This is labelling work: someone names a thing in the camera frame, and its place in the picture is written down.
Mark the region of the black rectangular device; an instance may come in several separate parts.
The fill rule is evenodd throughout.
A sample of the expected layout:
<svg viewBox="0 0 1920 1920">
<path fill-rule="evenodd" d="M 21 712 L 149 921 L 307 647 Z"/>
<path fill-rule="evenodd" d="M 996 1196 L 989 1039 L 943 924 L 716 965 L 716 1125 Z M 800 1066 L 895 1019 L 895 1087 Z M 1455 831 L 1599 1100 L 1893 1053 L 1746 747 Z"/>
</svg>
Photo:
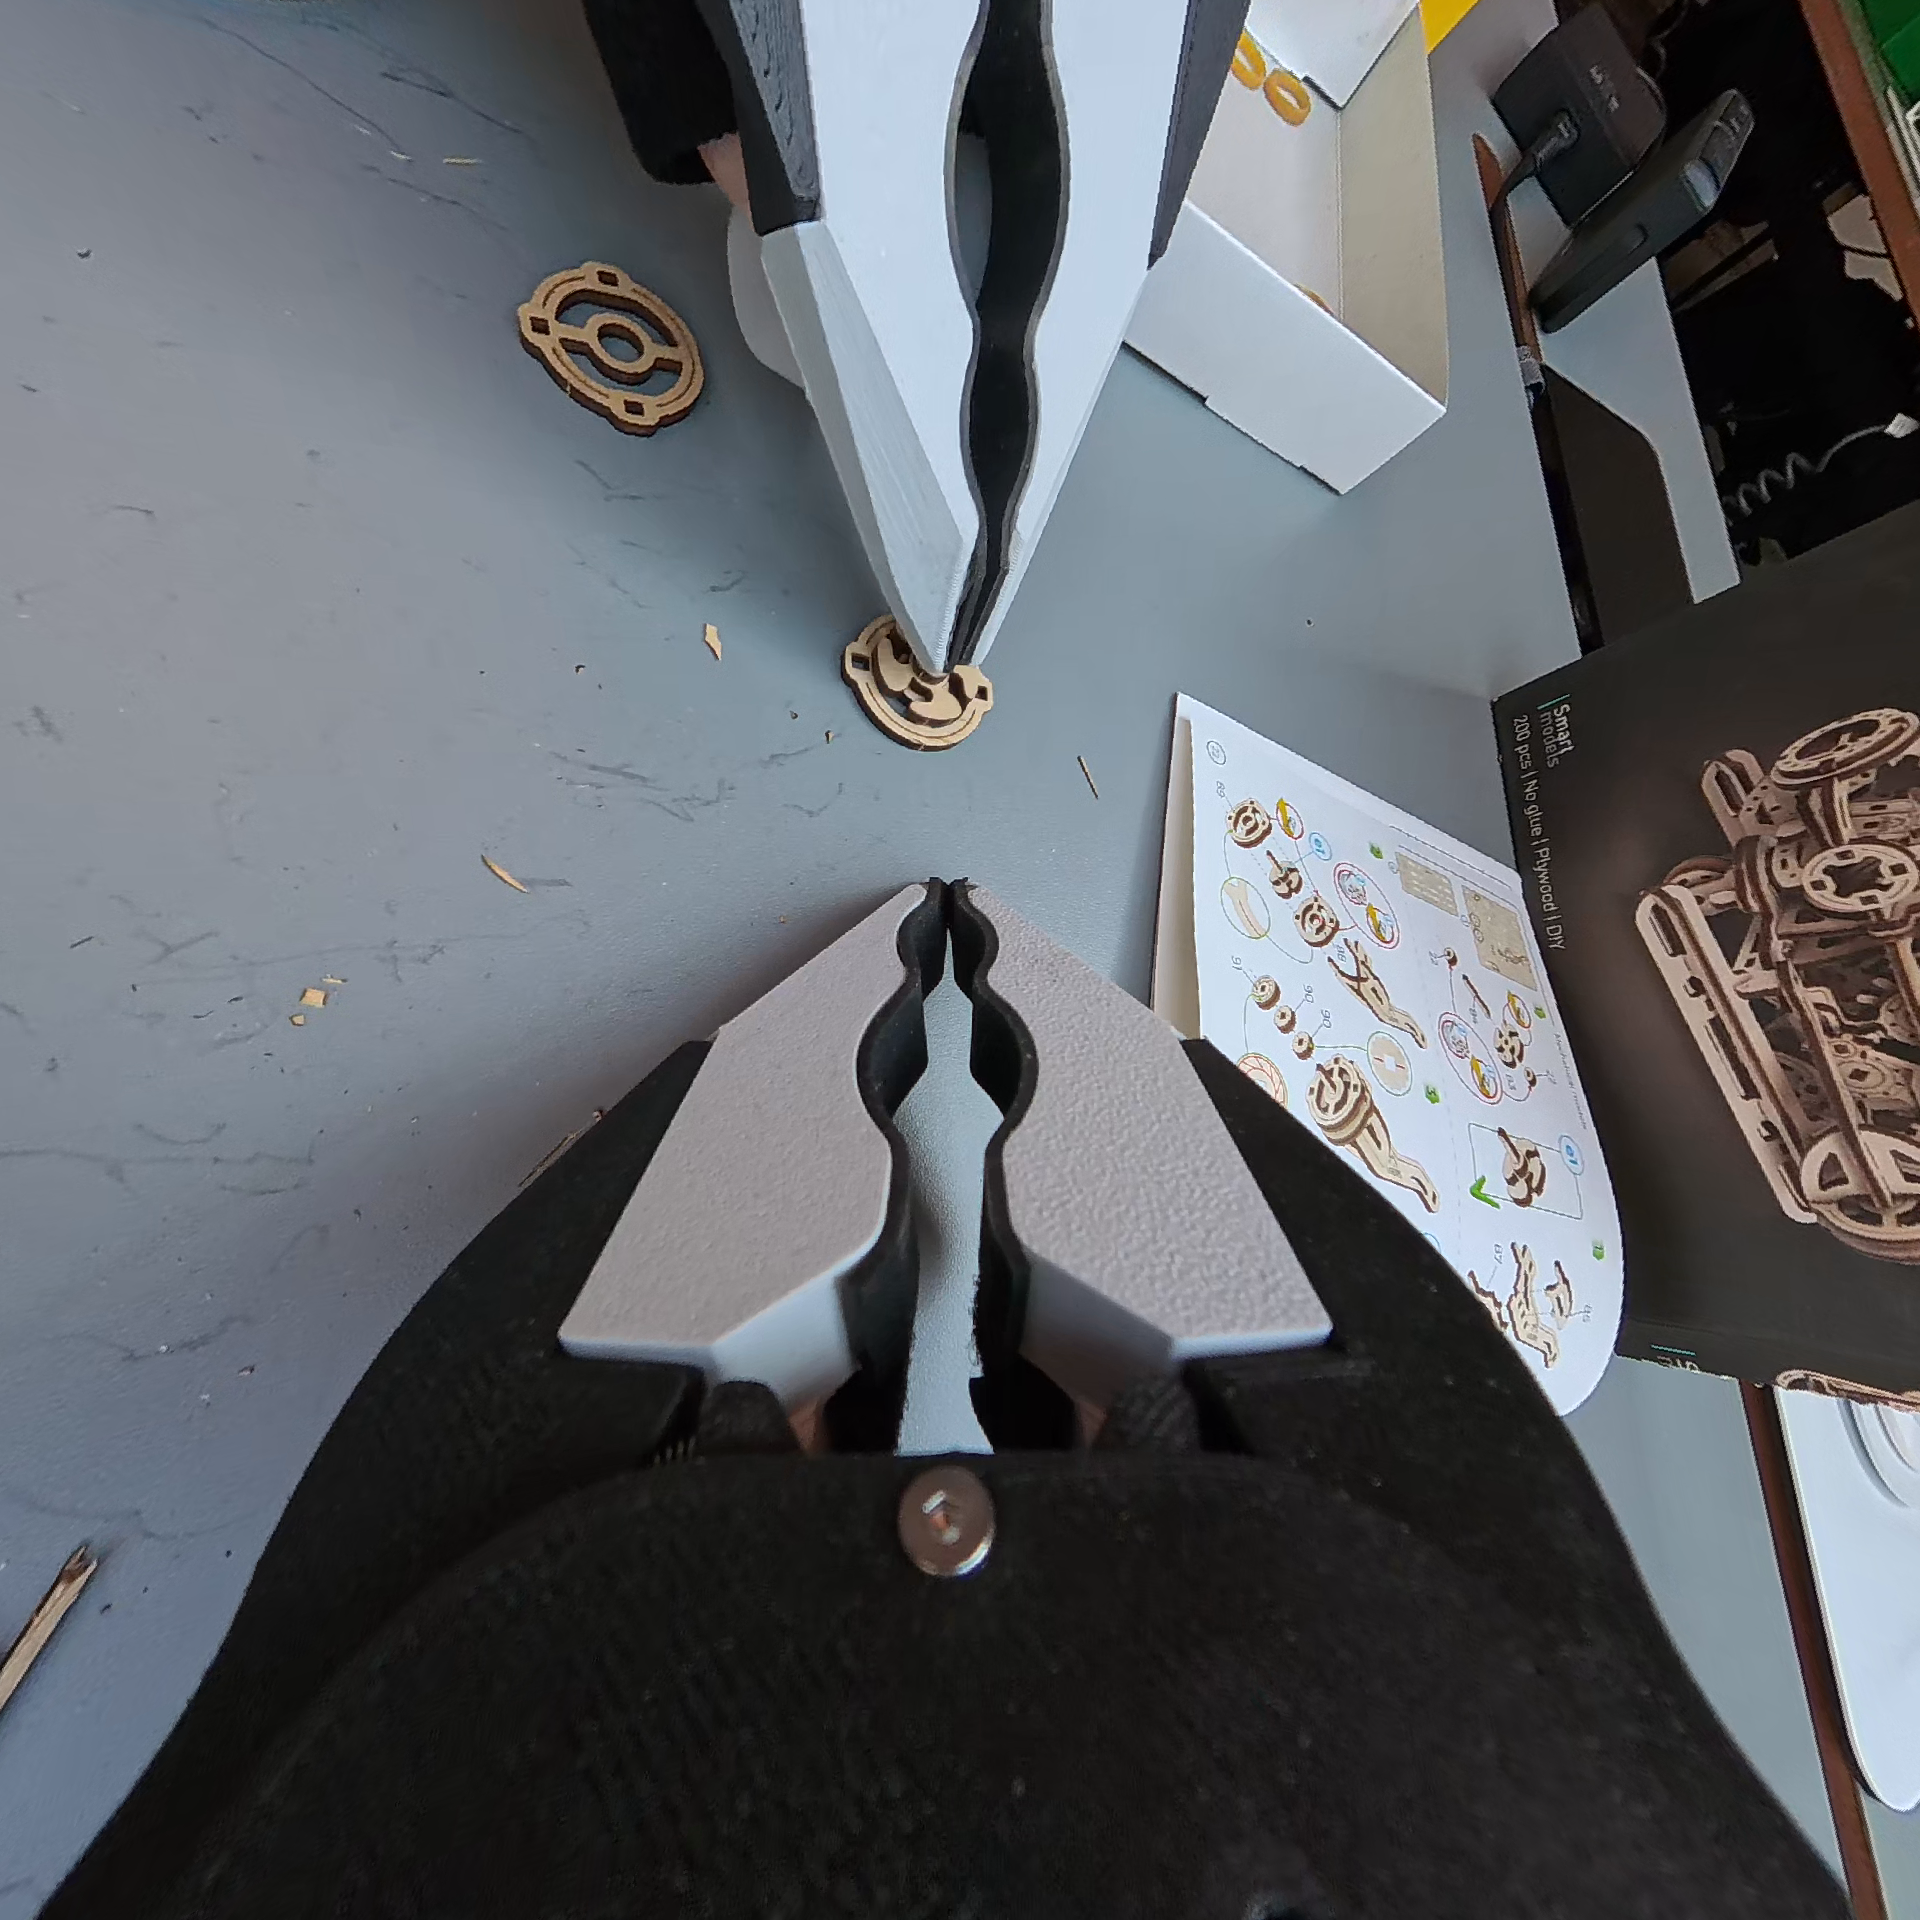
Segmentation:
<svg viewBox="0 0 1920 1920">
<path fill-rule="evenodd" d="M 1544 332 L 1564 331 L 1619 278 L 1700 224 L 1741 147 L 1754 110 L 1737 89 L 1726 89 L 1694 122 L 1671 136 L 1643 166 L 1590 209 L 1565 235 L 1544 276 L 1528 287 L 1528 308 Z"/>
</svg>

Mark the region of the thin wooden strip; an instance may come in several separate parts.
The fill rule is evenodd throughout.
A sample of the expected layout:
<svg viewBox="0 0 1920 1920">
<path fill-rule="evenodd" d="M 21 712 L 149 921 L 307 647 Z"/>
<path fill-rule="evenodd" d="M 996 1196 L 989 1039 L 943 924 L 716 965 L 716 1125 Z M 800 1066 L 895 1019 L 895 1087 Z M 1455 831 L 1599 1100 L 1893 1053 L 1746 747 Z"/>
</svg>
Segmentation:
<svg viewBox="0 0 1920 1920">
<path fill-rule="evenodd" d="M 5 1647 L 5 1658 L 0 1667 L 0 1706 L 3 1706 L 3 1712 L 5 1712 L 11 1698 L 17 1696 L 17 1689 L 29 1679 L 33 1663 L 41 1661 L 45 1646 L 53 1640 L 61 1620 L 78 1604 L 78 1596 L 84 1595 L 84 1587 L 97 1575 L 97 1568 L 99 1568 L 99 1560 L 97 1560 L 95 1548 L 80 1545 L 61 1563 L 61 1575 L 51 1582 L 51 1587 L 41 1595 L 33 1615 L 26 1616 L 26 1625 L 21 1629 L 13 1646 Z"/>
</svg>

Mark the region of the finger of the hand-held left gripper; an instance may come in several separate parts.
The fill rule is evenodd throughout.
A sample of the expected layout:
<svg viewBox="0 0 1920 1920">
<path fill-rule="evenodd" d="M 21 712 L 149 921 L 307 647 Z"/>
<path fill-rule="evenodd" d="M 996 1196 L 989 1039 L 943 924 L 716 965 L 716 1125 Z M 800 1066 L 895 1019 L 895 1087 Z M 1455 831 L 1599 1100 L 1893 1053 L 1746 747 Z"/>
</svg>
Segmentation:
<svg viewBox="0 0 1920 1920">
<path fill-rule="evenodd" d="M 981 531 L 951 212 L 981 10 L 755 2 L 764 268 L 883 601 L 930 670 Z"/>
<path fill-rule="evenodd" d="M 969 373 L 986 659 L 1140 299 L 1188 2 L 991 2 L 969 77 L 991 223 Z"/>
</svg>

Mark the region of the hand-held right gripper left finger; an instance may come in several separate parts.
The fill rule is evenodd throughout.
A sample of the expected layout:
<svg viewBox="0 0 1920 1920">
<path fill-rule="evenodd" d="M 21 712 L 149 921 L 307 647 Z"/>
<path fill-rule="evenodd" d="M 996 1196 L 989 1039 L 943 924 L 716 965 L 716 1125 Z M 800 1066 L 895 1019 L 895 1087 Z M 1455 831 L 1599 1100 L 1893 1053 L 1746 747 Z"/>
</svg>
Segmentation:
<svg viewBox="0 0 1920 1920">
<path fill-rule="evenodd" d="M 680 1361 L 898 1443 L 916 1305 L 895 1114 L 922 1079 L 948 889 L 899 889 L 719 1027 L 562 1320 L 587 1357 Z"/>
</svg>

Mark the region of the black model kit box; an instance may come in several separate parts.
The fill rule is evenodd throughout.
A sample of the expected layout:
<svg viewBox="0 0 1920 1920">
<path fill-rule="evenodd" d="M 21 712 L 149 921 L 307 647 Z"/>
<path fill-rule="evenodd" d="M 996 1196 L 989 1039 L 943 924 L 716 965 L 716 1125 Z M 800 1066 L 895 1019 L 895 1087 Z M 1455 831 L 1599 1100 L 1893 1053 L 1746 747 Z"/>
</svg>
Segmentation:
<svg viewBox="0 0 1920 1920">
<path fill-rule="evenodd" d="M 1917 503 L 1497 701 L 1619 1353 L 1917 1403 Z"/>
</svg>

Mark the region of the instruction booklet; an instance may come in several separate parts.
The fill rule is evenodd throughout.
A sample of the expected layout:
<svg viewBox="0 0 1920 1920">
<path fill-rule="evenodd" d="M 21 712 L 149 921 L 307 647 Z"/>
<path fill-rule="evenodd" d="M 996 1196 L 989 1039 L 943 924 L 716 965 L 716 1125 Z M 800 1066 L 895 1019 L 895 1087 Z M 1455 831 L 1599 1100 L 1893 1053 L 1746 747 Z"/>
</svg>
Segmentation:
<svg viewBox="0 0 1920 1920">
<path fill-rule="evenodd" d="M 1509 868 L 1177 695 L 1153 1009 L 1412 1221 L 1556 1412 L 1597 1389 L 1615 1185 Z"/>
</svg>

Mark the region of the black power adapter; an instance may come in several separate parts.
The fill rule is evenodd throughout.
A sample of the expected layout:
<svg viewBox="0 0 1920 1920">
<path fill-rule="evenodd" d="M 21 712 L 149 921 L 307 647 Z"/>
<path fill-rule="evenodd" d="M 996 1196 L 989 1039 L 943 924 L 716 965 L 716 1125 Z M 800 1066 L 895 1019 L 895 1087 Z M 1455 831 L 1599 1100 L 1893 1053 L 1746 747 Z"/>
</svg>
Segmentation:
<svg viewBox="0 0 1920 1920">
<path fill-rule="evenodd" d="M 1556 122 L 1573 138 L 1533 169 L 1556 218 L 1573 230 L 1619 188 L 1663 136 L 1663 105 L 1604 2 L 1565 14 L 1494 90 L 1494 110 L 1522 155 Z"/>
</svg>

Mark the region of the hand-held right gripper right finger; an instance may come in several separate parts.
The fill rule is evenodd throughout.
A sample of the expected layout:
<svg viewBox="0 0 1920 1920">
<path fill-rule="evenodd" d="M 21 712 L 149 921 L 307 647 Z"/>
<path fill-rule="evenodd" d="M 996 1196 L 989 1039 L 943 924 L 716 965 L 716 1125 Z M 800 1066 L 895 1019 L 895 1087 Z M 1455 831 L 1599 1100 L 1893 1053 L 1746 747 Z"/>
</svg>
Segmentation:
<svg viewBox="0 0 1920 1920">
<path fill-rule="evenodd" d="M 1332 1332 L 1183 1039 L 977 883 L 951 883 L 981 1177 L 971 1405 L 997 1454 L 1192 1357 Z"/>
</svg>

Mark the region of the white cardboard box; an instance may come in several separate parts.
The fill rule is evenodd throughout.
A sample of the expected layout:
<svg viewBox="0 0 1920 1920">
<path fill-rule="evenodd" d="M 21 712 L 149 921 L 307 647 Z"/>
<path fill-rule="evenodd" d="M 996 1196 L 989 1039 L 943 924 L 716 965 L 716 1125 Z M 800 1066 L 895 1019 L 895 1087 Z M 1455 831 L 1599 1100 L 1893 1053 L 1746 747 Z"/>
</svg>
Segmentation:
<svg viewBox="0 0 1920 1920">
<path fill-rule="evenodd" d="M 1225 223 L 1246 93 L 1205 140 L 1126 344 L 1270 453 L 1352 491 L 1448 404 L 1433 89 L 1415 2 L 1249 2 L 1244 29 L 1339 110 L 1342 314 Z"/>
</svg>

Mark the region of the group of tan rubber bands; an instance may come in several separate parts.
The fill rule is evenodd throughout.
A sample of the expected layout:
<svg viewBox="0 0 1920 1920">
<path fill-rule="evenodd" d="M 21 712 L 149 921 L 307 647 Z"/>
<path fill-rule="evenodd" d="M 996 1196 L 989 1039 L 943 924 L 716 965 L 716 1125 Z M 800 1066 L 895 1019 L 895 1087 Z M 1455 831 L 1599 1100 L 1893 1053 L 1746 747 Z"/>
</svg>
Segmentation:
<svg viewBox="0 0 1920 1920">
<path fill-rule="evenodd" d="M 1246 93 L 1227 230 L 1312 304 L 1342 314 L 1339 110 L 1254 33 L 1236 36 L 1235 83 Z"/>
</svg>

